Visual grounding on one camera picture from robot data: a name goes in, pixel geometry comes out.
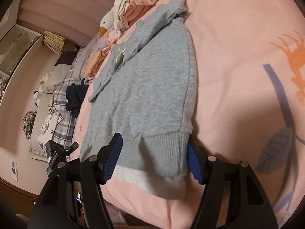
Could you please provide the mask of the grey New York sweatshirt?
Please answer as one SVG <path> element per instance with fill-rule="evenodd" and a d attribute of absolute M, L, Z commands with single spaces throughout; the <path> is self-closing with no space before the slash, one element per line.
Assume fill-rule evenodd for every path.
<path fill-rule="evenodd" d="M 197 96 L 197 63 L 184 21 L 186 0 L 170 0 L 112 47 L 92 82 L 80 159 L 123 137 L 115 168 L 122 181 L 161 198 L 184 195 L 187 146 Z"/>

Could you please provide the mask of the white printed garment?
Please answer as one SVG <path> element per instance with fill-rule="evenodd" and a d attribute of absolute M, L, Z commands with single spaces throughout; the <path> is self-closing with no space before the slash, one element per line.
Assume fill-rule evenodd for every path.
<path fill-rule="evenodd" d="M 46 145 L 48 141 L 53 139 L 57 125 L 63 120 L 61 113 L 55 112 L 49 114 L 41 126 L 41 134 L 38 136 L 38 142 Z"/>

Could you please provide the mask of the orange folded garment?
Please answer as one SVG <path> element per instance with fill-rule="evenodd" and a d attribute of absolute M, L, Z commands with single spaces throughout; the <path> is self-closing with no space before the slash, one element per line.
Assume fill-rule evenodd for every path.
<path fill-rule="evenodd" d="M 107 51 L 98 51 L 89 56 L 84 72 L 86 79 L 93 78 L 96 75 L 107 54 Z"/>

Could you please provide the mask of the pink printed duvet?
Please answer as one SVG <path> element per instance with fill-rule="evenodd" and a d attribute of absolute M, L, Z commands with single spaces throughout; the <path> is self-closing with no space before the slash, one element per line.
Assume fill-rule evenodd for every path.
<path fill-rule="evenodd" d="M 158 4 L 169 0 L 158 0 Z M 195 135 L 245 160 L 279 225 L 304 196 L 304 17 L 293 0 L 187 0 L 198 59 Z"/>

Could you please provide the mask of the beige pillow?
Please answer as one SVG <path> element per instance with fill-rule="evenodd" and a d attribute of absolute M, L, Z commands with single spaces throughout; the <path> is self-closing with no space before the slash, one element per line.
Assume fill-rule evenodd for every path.
<path fill-rule="evenodd" d="M 71 69 L 71 65 L 59 64 L 54 67 L 46 84 L 43 87 L 43 93 L 53 93 L 54 86 L 64 81 L 66 75 Z"/>

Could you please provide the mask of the small plush toy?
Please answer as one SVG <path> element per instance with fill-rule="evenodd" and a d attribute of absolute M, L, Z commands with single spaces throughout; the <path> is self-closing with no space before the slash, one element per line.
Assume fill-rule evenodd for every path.
<path fill-rule="evenodd" d="M 37 107 L 39 107 L 42 94 L 52 94 L 52 91 L 49 91 L 47 88 L 45 88 L 46 83 L 50 78 L 50 75 L 51 75 L 51 72 L 46 73 L 41 78 L 38 89 L 36 91 L 34 91 L 33 100 L 34 100 L 35 106 L 37 106 Z"/>

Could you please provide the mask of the white wall socket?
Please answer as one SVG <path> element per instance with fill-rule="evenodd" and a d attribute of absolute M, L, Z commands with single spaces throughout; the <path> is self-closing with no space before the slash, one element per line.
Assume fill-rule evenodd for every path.
<path fill-rule="evenodd" d="M 11 175 L 15 181 L 18 181 L 18 164 L 16 162 L 12 162 Z"/>

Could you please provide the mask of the pink curtain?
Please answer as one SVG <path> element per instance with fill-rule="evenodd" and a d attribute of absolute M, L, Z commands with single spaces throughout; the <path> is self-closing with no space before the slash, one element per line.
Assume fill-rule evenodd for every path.
<path fill-rule="evenodd" d="M 85 47 L 113 4 L 114 0 L 21 0 L 17 23 L 39 33 L 50 31 Z"/>

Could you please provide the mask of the white goose plush toy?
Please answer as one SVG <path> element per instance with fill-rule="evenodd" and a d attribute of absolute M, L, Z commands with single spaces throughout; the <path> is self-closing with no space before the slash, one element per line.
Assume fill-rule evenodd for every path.
<path fill-rule="evenodd" d="M 114 13 L 111 8 L 102 18 L 100 22 L 99 39 L 113 26 L 114 23 Z"/>

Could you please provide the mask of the cream folded garment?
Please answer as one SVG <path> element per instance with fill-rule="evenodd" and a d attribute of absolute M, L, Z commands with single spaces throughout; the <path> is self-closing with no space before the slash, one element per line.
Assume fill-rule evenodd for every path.
<path fill-rule="evenodd" d="M 123 14 L 130 7 L 129 0 L 115 0 L 113 6 L 113 26 L 118 33 L 124 31 L 128 27 L 127 21 L 123 18 Z"/>

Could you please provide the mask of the black garment on pillow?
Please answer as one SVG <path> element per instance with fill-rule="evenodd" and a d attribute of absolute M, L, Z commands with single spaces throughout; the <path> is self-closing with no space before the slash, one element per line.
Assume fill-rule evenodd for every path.
<path fill-rule="evenodd" d="M 53 66 L 55 67 L 59 64 L 72 65 L 73 60 L 75 59 L 79 49 L 81 48 L 81 46 L 75 46 L 75 47 L 76 50 L 63 52 Z"/>

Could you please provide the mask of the pink folded garment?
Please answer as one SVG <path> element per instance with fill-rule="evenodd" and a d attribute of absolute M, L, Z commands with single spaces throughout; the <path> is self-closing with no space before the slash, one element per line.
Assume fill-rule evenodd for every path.
<path fill-rule="evenodd" d="M 141 14 L 145 13 L 152 5 L 156 3 L 157 0 L 129 0 L 130 7 L 123 14 L 123 18 L 127 21 L 128 29 L 132 24 L 141 16 Z"/>

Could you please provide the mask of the wall shelf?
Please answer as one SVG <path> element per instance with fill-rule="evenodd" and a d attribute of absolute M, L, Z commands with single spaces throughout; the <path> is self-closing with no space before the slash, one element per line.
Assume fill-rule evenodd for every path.
<path fill-rule="evenodd" d="M 1 39 L 1 99 L 23 58 L 37 43 L 41 46 L 42 39 L 41 33 L 17 24 Z"/>

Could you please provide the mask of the yellow pleated curtain fabric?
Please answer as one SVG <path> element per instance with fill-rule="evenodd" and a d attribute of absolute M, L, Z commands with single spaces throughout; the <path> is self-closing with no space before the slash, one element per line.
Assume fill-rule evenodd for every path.
<path fill-rule="evenodd" d="M 50 31 L 45 31 L 43 35 L 43 43 L 57 55 L 61 55 L 63 52 L 63 47 L 66 42 L 66 38 L 52 33 Z"/>

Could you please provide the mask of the plaid blue pillow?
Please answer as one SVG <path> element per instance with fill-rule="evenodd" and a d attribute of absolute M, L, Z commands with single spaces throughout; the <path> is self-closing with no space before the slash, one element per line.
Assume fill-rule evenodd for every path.
<path fill-rule="evenodd" d="M 68 103 L 66 99 L 66 90 L 72 84 L 81 84 L 80 81 L 74 80 L 72 75 L 83 51 L 83 48 L 80 48 L 77 51 L 76 57 L 73 59 L 71 65 L 59 64 L 55 67 L 55 70 L 51 73 L 51 77 L 58 77 L 59 81 L 55 81 L 55 83 L 51 85 L 52 94 L 42 95 L 42 100 L 37 109 L 37 115 L 31 135 L 30 150 L 35 154 L 42 155 L 45 159 L 48 158 L 46 144 L 39 141 L 39 136 L 42 134 L 41 129 L 43 124 L 48 123 L 53 115 L 58 117 L 58 121 L 51 134 L 51 140 L 62 145 L 64 148 L 69 148 L 72 144 L 76 119 L 66 110 L 66 104 Z"/>

